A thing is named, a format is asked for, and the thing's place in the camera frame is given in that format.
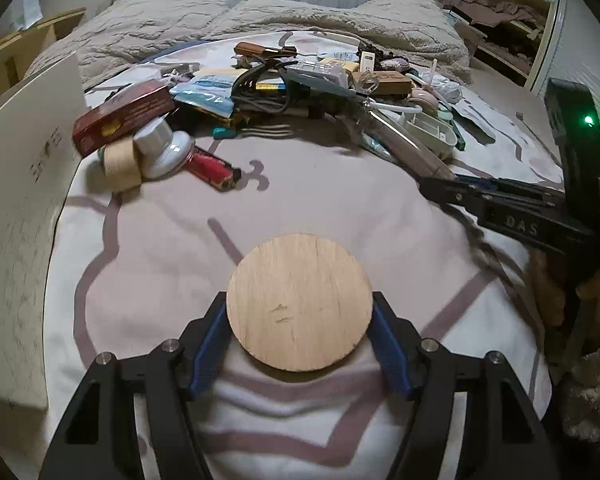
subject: round wooden lid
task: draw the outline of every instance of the round wooden lid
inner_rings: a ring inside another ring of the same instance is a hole
[[[281,370],[319,370],[362,339],[371,321],[371,286],[337,243],[286,235],[238,264],[226,306],[235,336],[256,359]]]

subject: pile of objects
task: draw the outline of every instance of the pile of objects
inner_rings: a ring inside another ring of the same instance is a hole
[[[419,176],[453,178],[442,160],[464,149],[450,104],[462,92],[435,73],[436,61],[420,78],[408,60],[366,45],[309,55],[241,42],[234,53],[232,68],[169,66],[160,78],[112,92],[75,122],[78,152],[98,151],[115,192],[181,169],[224,191],[240,169],[196,145],[199,124],[210,121],[214,139],[284,138],[293,136],[291,126],[271,124],[275,118],[331,118],[385,160]]]

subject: white corrugated panel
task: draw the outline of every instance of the white corrugated panel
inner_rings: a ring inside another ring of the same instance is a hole
[[[585,84],[591,90],[600,117],[600,24],[583,0],[567,0],[564,21],[548,76]]]

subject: bed sheet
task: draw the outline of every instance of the bed sheet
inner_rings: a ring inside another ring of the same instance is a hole
[[[269,36],[277,45],[280,33]],[[297,41],[301,52],[306,42],[319,40],[309,32],[294,37],[287,44]],[[226,64],[223,43],[169,54],[168,61],[223,58]],[[454,151],[454,171],[560,187],[560,169],[534,140],[477,95],[463,92],[460,105],[481,114],[496,141],[483,145],[462,131],[467,146]],[[90,94],[91,103],[108,93]],[[58,221],[46,288],[47,442],[98,352],[126,358],[178,337],[226,290],[243,255],[294,232],[343,245],[373,290],[383,292],[423,336],[468,355],[502,351],[542,416],[551,385],[539,351],[541,323],[525,284],[524,246],[483,232],[460,212],[444,214],[406,172],[351,145],[333,123],[285,123],[294,138],[219,141],[199,128],[201,147],[244,172],[237,187],[223,194],[181,172],[112,195],[96,155],[80,164]],[[341,363],[302,382],[254,361],[233,340],[219,379],[189,405],[189,414],[215,479],[379,480],[397,452],[410,409],[387,391],[366,338]],[[464,396],[456,394],[440,478],[455,476],[463,420]],[[157,479],[140,397],[136,422],[146,478]]]

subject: red object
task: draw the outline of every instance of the red object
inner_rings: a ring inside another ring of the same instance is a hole
[[[239,168],[197,147],[187,156],[184,167],[220,191],[231,189],[242,176]]]
[[[169,89],[158,80],[129,86],[78,117],[72,135],[74,145],[78,153],[87,156],[174,108]]]

